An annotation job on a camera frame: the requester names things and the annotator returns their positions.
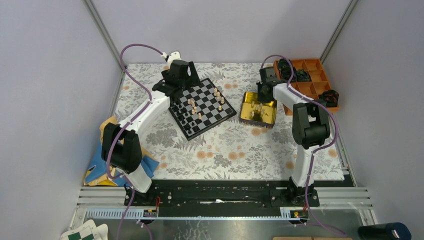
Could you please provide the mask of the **gold tin box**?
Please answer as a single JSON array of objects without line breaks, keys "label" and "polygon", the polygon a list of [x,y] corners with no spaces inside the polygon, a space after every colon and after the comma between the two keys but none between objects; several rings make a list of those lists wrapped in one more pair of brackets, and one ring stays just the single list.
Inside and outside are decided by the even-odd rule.
[{"label": "gold tin box", "polygon": [[260,103],[256,92],[246,91],[243,95],[239,121],[245,125],[272,129],[276,123],[277,101]]}]

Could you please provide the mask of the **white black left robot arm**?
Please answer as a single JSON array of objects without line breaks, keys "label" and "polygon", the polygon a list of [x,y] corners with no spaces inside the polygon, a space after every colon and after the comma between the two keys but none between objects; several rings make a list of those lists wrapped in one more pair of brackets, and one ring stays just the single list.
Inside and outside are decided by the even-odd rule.
[{"label": "white black left robot arm", "polygon": [[181,103],[183,92],[200,85],[192,61],[182,60],[179,51],[163,53],[168,69],[162,71],[150,97],[120,123],[108,123],[103,130],[101,157],[108,167],[113,166],[136,190],[136,199],[144,206],[152,204],[155,192],[152,180],[142,167],[142,133],[158,120],[172,104]]}]

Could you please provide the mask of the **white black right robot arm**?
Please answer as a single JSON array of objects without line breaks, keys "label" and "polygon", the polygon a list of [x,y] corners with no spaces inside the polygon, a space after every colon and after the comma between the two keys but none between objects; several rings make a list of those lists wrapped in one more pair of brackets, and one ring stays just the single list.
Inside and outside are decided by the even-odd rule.
[{"label": "white black right robot arm", "polygon": [[291,180],[296,187],[287,191],[287,201],[301,205],[307,194],[303,188],[313,184],[313,151],[330,137],[329,111],[323,100],[315,101],[291,84],[278,79],[273,67],[259,70],[257,100],[261,103],[278,101],[292,112],[292,136],[297,144],[297,158]]}]

